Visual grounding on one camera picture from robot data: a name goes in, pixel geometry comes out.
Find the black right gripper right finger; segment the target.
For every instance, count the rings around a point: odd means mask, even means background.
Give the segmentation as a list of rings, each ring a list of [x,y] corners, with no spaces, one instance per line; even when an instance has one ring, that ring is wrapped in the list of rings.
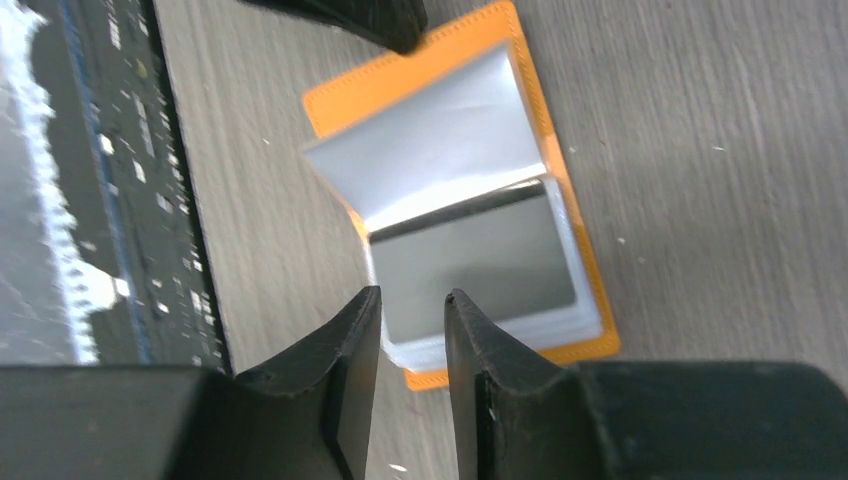
[[[847,398],[774,361],[560,367],[461,290],[445,302],[462,479],[843,479]]]

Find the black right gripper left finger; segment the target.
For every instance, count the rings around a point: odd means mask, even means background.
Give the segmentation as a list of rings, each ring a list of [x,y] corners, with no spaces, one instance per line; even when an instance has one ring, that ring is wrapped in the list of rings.
[[[381,292],[230,377],[201,367],[5,367],[5,479],[361,479]]]

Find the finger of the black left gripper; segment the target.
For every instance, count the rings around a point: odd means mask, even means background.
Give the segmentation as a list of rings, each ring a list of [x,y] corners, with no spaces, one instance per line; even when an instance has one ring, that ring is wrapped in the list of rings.
[[[421,0],[248,0],[245,4],[338,27],[400,55],[418,47],[428,23]]]

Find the orange leather card holder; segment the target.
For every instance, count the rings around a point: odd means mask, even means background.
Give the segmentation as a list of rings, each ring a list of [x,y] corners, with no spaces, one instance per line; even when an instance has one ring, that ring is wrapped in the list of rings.
[[[339,199],[377,284],[375,232],[531,180],[543,182],[574,283],[573,304],[494,321],[546,359],[616,354],[620,338],[515,5],[497,1],[309,90],[305,159]],[[448,383],[441,335],[381,344],[413,391]]]

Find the grey card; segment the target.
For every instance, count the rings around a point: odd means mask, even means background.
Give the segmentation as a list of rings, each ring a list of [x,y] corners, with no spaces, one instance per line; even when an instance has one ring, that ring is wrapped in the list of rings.
[[[475,197],[370,237],[394,343],[444,332],[444,302],[463,290],[493,321],[566,307],[574,283],[540,180]]]

